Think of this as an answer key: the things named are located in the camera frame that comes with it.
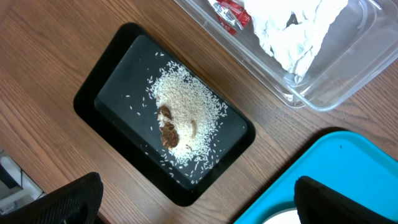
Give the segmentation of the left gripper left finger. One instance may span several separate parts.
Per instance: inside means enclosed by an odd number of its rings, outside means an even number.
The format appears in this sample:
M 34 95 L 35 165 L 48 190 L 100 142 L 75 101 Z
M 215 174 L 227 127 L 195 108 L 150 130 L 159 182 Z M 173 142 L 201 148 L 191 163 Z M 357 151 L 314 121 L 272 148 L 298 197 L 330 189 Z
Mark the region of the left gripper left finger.
M 1 216 L 1 224 L 92 224 L 96 221 L 104 186 L 97 172 L 73 182 Z

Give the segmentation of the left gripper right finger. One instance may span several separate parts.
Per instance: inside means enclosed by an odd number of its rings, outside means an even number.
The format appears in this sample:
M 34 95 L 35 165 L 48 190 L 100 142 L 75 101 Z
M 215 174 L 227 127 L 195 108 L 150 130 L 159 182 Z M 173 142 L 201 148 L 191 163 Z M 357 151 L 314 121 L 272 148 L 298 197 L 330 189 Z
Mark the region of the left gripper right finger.
M 295 182 L 294 204 L 301 224 L 396 224 L 309 176 Z

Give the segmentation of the large white plate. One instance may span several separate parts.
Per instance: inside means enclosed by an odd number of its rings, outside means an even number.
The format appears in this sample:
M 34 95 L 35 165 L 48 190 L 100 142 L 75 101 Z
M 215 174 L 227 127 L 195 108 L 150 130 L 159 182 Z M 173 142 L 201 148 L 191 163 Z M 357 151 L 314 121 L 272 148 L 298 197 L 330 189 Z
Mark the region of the large white plate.
M 271 215 L 262 224 L 301 224 L 296 208 L 286 209 Z

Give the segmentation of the brown food scrap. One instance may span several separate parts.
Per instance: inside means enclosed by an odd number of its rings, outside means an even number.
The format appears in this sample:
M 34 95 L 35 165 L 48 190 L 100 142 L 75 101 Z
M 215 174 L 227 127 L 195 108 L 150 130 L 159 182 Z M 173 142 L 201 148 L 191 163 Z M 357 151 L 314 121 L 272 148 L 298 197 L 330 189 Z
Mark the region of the brown food scrap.
M 172 123 L 173 117 L 169 108 L 165 105 L 162 105 L 158 109 L 157 114 L 159 130 L 161 132 L 160 139 L 162 141 L 162 145 L 163 147 L 171 151 L 178 145 L 179 142 L 179 135 L 175 129 L 174 124 Z

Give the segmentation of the rice grains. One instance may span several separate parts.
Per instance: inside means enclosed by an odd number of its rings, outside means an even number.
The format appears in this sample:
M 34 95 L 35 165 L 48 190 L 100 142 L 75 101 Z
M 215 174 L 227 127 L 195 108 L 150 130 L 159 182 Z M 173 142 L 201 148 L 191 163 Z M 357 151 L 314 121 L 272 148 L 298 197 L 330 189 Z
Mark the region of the rice grains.
M 123 122 L 151 144 L 155 163 L 176 183 L 199 183 L 219 161 L 217 135 L 221 119 L 229 116 L 228 105 L 163 52 L 129 52 L 120 69 L 127 88 Z M 171 151 L 160 139 L 157 111 L 162 105 L 169 108 L 179 135 Z

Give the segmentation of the white napkin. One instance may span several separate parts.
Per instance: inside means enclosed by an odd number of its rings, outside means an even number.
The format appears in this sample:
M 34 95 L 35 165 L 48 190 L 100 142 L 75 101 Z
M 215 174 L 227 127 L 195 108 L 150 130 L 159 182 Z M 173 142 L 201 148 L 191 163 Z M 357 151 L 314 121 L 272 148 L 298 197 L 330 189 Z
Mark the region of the white napkin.
M 265 53 L 284 70 L 304 78 L 330 25 L 348 0 L 244 0 L 254 34 Z

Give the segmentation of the red snack wrapper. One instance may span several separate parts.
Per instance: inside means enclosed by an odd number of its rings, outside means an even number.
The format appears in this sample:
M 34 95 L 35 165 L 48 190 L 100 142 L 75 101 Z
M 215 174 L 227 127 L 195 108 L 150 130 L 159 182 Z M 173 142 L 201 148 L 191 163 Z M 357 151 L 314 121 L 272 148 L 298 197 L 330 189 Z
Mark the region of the red snack wrapper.
M 208 0 L 221 26 L 231 35 L 244 30 L 251 16 L 238 3 L 231 0 Z

